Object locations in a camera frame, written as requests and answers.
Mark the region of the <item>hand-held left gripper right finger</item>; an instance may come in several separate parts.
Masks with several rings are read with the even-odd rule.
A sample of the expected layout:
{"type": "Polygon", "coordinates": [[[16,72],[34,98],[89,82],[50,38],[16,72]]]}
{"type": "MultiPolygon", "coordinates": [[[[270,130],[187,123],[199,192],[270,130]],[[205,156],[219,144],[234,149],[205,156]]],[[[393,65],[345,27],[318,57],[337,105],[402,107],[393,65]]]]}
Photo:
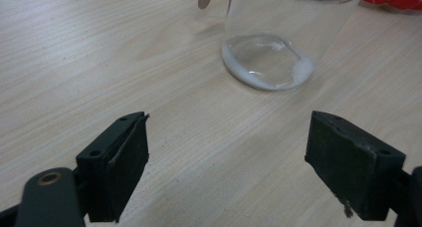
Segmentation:
{"type": "Polygon", "coordinates": [[[305,161],[361,219],[386,218],[387,192],[404,160],[403,152],[348,120],[312,112],[305,161]]]}

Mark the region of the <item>clear glass jar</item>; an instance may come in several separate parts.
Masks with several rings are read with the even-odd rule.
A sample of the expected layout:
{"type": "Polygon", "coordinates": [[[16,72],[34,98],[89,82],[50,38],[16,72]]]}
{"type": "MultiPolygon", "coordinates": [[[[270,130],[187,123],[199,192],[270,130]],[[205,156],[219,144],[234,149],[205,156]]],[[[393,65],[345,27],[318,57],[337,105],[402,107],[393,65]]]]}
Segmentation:
{"type": "Polygon", "coordinates": [[[360,0],[229,0],[222,58],[257,89],[304,83],[360,0]]]}

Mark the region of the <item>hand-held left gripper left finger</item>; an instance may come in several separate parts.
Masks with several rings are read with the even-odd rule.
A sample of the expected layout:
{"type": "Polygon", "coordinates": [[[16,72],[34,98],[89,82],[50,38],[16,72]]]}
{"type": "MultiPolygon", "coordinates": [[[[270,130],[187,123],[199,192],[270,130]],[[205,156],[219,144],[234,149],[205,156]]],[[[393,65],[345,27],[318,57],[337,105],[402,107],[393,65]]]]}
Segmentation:
{"type": "Polygon", "coordinates": [[[144,112],[118,118],[77,157],[91,222],[118,222],[149,159],[144,112]]]}

